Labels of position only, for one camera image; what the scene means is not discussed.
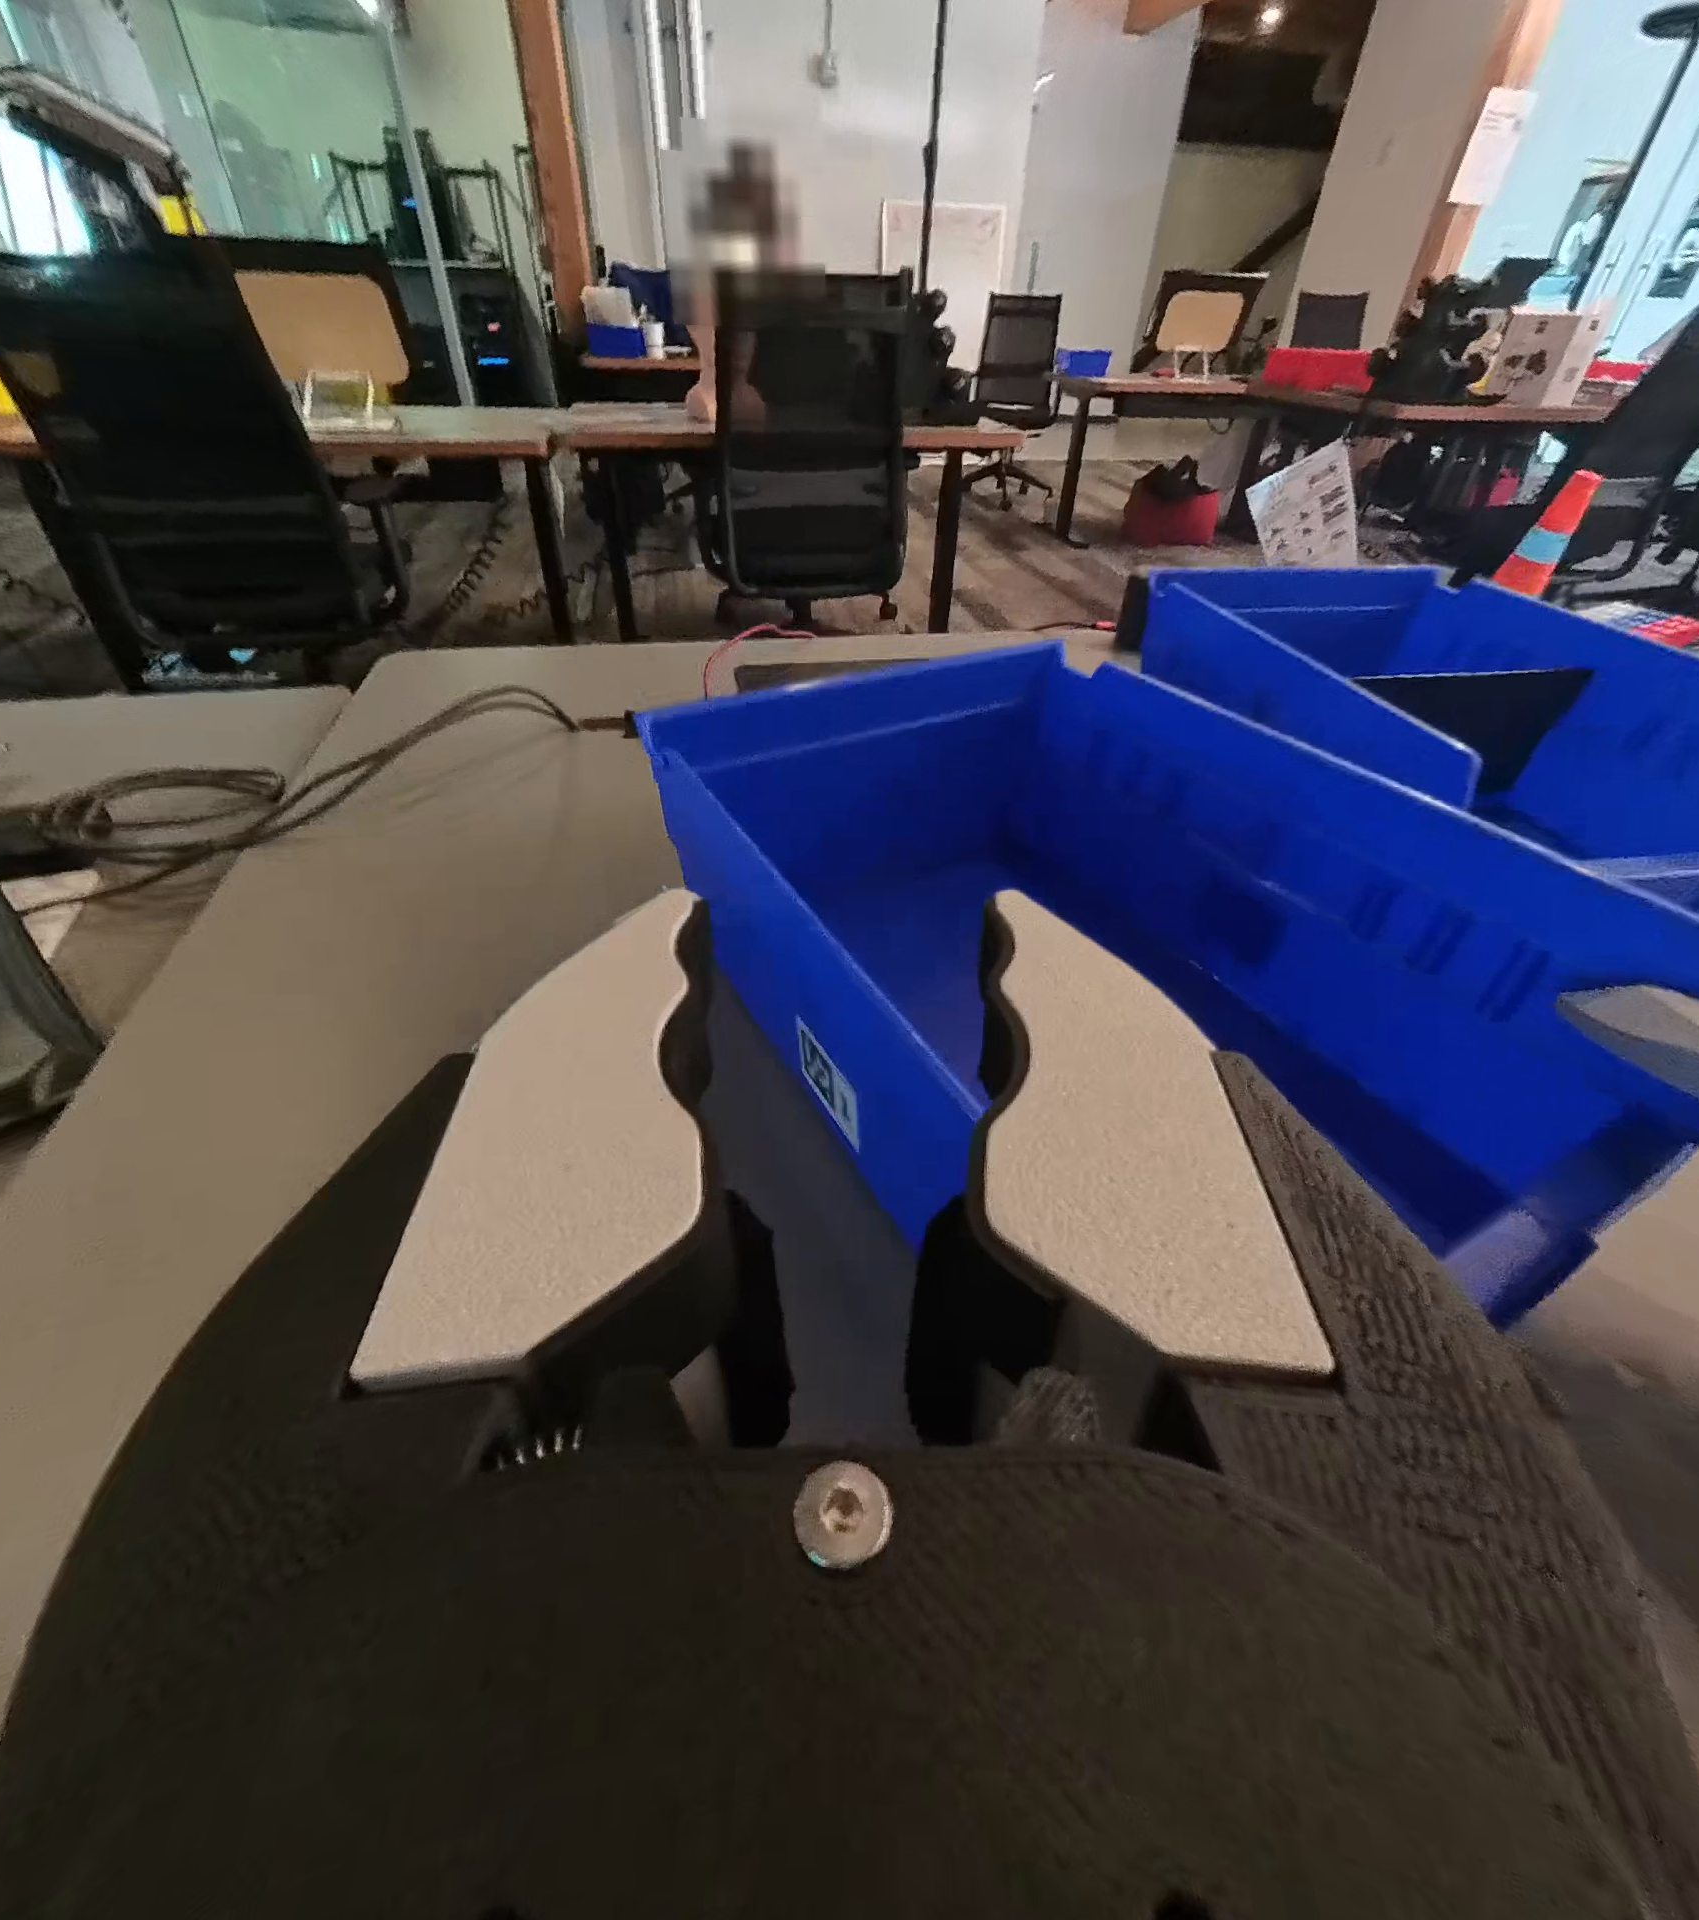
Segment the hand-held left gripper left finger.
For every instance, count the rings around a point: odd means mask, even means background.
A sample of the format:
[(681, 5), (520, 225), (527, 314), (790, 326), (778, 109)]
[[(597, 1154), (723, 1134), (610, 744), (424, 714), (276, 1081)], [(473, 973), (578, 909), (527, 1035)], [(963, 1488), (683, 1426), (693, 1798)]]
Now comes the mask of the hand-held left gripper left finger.
[(553, 1386), (625, 1340), (711, 1344), (710, 913), (668, 890), (490, 1023), (409, 1209), (349, 1382)]

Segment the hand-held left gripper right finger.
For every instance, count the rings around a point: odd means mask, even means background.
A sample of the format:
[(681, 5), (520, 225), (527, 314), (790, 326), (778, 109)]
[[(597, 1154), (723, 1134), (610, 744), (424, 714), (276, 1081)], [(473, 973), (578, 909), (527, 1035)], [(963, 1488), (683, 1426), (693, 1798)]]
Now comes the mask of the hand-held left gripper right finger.
[(1200, 1023), (1027, 891), (997, 891), (986, 934), (1004, 1079), (978, 1129), (981, 1240), (1175, 1370), (1331, 1378), (1329, 1334)]

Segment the blue divided plastic bin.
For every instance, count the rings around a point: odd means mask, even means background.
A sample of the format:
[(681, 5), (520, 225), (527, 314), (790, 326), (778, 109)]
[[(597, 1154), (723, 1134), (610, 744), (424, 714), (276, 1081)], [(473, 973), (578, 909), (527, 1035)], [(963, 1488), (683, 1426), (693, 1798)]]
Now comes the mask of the blue divided plastic bin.
[[(1435, 566), (1156, 566), (1139, 668), (1252, 723), (1699, 912), (1699, 656)], [(1355, 687), (1588, 668), (1495, 803), (1481, 761)]]

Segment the blue labelled plastic bin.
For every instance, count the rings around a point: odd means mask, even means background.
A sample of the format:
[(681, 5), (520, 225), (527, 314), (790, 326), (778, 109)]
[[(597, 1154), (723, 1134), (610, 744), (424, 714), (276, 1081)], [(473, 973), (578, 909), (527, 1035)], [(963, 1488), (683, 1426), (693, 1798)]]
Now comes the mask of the blue labelled plastic bin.
[(981, 934), (1025, 891), (1245, 1052), (1512, 1325), (1699, 1148), (1568, 993), (1699, 997), (1699, 805), (1577, 851), (1063, 646), (637, 719), (718, 970), (915, 1251), (984, 1113)]

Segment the black bin divider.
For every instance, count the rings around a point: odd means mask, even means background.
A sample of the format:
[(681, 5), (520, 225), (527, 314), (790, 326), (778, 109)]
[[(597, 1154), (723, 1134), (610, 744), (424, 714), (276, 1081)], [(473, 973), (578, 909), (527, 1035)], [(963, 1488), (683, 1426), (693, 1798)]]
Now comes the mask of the black bin divider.
[(1588, 682), (1588, 668), (1382, 673), (1355, 678), (1355, 687), (1382, 699), (1390, 709), (1477, 755), (1477, 803), (1495, 803), (1517, 782), (1542, 742), (1573, 710)]

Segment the orange blue-striped traffic cone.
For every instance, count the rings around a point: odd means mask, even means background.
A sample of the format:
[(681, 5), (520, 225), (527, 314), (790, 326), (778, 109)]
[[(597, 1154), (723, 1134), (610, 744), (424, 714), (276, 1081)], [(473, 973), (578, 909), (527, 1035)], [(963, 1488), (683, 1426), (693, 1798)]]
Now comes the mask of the orange blue-striped traffic cone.
[(1495, 562), (1488, 582), (1495, 589), (1544, 600), (1601, 486), (1604, 477), (1598, 471), (1573, 471), (1517, 535), (1510, 557)]

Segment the black smartphone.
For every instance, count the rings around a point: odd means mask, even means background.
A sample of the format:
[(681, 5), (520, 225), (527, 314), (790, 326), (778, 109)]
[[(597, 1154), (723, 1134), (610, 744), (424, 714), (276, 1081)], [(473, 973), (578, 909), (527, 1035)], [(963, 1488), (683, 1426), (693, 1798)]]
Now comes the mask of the black smartphone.
[(938, 656), (845, 656), (845, 661), (740, 661), (730, 673), (730, 697), (790, 687), (819, 687), (851, 676), (900, 673), (945, 664)]

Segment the black office chair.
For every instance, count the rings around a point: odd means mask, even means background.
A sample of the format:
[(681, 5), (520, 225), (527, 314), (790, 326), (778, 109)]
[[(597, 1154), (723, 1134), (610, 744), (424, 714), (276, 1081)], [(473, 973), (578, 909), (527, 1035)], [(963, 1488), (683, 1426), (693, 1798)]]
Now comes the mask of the black office chair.
[(1591, 424), (1560, 435), (1560, 456), (1510, 506), (1482, 506), (1456, 526), (1443, 552), (1447, 582), (1486, 582), (1556, 506), (1577, 472), (1598, 486), (1556, 560), (1547, 589), (1577, 601), (1634, 572), (1664, 518), (1675, 481), (1699, 450), (1699, 314), (1686, 317), (1642, 379)]
[(324, 661), (398, 627), (394, 486), (343, 491), (205, 239), (0, 250), (23, 491), (122, 690), (156, 661)]
[(698, 538), (727, 600), (778, 604), (790, 627), (819, 601), (891, 612), (909, 542), (905, 336), (894, 279), (718, 270)]
[(992, 294), (968, 379), (978, 422), (1042, 435), (1056, 422), (1060, 294)]

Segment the white product box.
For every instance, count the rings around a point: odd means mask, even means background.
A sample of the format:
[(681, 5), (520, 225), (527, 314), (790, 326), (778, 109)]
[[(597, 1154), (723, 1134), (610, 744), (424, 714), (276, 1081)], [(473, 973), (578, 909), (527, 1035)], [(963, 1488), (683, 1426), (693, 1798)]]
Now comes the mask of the white product box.
[(1512, 307), (1477, 393), (1498, 407), (1571, 407), (1613, 326), (1613, 300), (1584, 308)]

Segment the wooden top desk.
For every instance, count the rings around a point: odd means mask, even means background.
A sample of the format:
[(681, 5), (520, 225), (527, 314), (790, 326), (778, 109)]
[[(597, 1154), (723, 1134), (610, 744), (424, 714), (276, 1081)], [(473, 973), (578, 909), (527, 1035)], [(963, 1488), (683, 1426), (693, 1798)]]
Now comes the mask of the wooden top desk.
[[(716, 446), (718, 428), (693, 417), (683, 403), (584, 403), (557, 408), (398, 407), (363, 428), (316, 424), (309, 428), (309, 440), (327, 461), (386, 456), (407, 462), (420, 456), (493, 456), (548, 467), (557, 450), (584, 456), (698, 456)], [(945, 461), (929, 577), (929, 634), (945, 634), (955, 612), (959, 506), (968, 498), (959, 467), (968, 456), (1022, 450), (1025, 430), (997, 422), (909, 422), (902, 428), (902, 445), (909, 453), (938, 453)], [(26, 417), (0, 414), (0, 456), (43, 456)]]
[(1367, 440), (1390, 428), (1429, 428), (1435, 435), (1577, 435), (1601, 424), (1621, 403), (1642, 396), (1660, 370), (1594, 400), (1512, 403), (1512, 400), (1390, 400), (1343, 385), (1295, 389), (1242, 378), (1190, 378), (1168, 370), (1107, 370), (1056, 378), (1056, 396), (1074, 400), (1066, 456), (1055, 495), (1055, 538), (1083, 547), (1074, 535), (1086, 428), (1097, 403), (1147, 400), (1165, 417), (1333, 417), (1341, 430)]

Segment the black framed beige board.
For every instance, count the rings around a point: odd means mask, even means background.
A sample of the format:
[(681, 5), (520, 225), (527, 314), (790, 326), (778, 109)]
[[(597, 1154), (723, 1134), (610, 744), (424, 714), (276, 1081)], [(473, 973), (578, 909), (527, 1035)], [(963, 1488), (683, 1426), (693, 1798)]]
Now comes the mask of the black framed beige board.
[(230, 235), (218, 250), (286, 383), (362, 378), (377, 400), (404, 400), (417, 349), (379, 247)]
[(1128, 370), (1154, 378), (1161, 349), (1195, 345), (1234, 355), (1271, 273), (1165, 270)]

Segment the black equipment rack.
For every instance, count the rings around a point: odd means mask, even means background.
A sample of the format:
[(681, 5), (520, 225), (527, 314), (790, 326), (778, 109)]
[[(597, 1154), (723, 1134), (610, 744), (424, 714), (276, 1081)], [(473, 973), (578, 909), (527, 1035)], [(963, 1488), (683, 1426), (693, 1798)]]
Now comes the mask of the black equipment rack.
[(424, 167), (440, 277), (430, 265), (398, 132), (382, 127), (379, 154), (369, 156), (327, 152), (322, 204), (322, 217), (349, 242), (369, 246), (386, 261), (413, 345), (407, 396), (456, 400), (447, 349), (447, 331), (456, 331), (462, 365), (481, 407), (531, 403), (522, 284), (498, 167), (452, 163), (430, 132), (417, 132), (417, 154)]

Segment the whiteboard on stand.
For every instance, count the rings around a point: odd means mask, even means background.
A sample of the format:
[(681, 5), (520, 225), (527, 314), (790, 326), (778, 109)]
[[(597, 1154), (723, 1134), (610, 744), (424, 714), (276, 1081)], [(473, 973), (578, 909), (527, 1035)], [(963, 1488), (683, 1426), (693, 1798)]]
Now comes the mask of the whiteboard on stand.
[(877, 270), (909, 270), (915, 284), (981, 285), (981, 296), (998, 290), (1010, 247), (1004, 204), (945, 204), (931, 210), (885, 197), (877, 217)]

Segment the studio light panel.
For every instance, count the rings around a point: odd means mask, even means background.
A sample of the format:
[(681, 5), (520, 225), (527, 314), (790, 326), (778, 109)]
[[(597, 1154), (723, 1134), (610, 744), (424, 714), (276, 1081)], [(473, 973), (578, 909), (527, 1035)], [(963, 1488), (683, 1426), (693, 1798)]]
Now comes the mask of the studio light panel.
[(0, 119), (90, 170), (103, 161), (125, 167), (156, 197), (185, 199), (190, 190), (162, 127), (33, 63), (0, 63)]

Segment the wooden post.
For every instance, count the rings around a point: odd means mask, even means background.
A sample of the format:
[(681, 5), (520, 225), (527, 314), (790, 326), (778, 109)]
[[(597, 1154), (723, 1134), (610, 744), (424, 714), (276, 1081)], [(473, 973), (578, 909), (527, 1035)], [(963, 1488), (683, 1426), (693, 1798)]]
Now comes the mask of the wooden post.
[(584, 294), (594, 284), (594, 225), (584, 147), (572, 119), (568, 36), (561, 2), (506, 2), (524, 135), (535, 156), (538, 205), (548, 242), (553, 313), (565, 337), (585, 337)]

